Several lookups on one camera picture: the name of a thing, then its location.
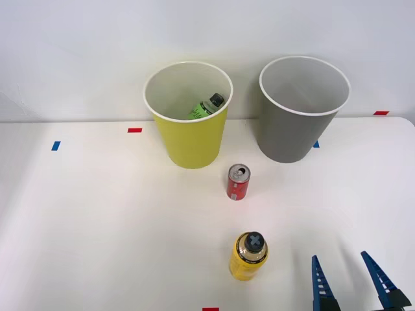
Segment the blue tape marker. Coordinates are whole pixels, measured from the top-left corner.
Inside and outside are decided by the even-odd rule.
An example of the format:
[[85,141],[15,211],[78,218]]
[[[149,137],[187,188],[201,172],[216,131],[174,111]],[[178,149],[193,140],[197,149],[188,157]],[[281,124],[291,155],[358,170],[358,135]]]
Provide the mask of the blue tape marker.
[[60,141],[55,141],[52,147],[52,151],[58,151],[60,146]]

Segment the gray cup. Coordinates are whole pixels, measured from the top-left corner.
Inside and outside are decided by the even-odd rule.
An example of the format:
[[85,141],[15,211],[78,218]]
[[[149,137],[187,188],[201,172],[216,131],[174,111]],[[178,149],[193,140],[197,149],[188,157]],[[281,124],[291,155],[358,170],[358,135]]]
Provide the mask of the gray cup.
[[335,66],[308,56],[288,56],[261,71],[263,93],[258,145],[274,161],[301,160],[336,113],[351,88]]

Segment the yellow spray can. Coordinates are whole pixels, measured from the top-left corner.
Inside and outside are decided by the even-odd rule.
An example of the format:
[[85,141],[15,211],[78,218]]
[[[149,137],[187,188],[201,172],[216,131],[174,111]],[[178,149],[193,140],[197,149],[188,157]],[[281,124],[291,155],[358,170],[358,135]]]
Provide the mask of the yellow spray can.
[[258,232],[246,232],[233,245],[229,269],[233,277],[249,281],[268,259],[268,246]]

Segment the yellow cup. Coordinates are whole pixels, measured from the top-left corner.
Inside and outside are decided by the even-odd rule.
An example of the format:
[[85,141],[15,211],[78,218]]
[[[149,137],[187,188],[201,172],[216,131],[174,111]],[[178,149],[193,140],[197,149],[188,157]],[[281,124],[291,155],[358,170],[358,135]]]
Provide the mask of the yellow cup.
[[[221,109],[208,117],[187,120],[200,101],[209,100],[215,93],[226,101]],[[149,78],[144,86],[144,102],[174,163],[201,168],[216,159],[232,95],[229,76],[208,63],[175,63]]]

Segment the table surface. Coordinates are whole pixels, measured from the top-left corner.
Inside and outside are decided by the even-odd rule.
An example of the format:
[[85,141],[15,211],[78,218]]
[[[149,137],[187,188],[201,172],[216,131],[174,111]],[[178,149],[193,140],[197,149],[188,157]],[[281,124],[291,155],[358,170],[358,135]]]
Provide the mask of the table surface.
[[[226,121],[218,158],[186,170],[153,122],[0,124],[0,310],[312,310],[313,255],[342,311],[379,310],[363,250],[415,303],[415,127],[336,118],[293,164],[255,127]],[[239,202],[234,163],[252,171]],[[270,255],[236,281],[231,248],[253,230]]]

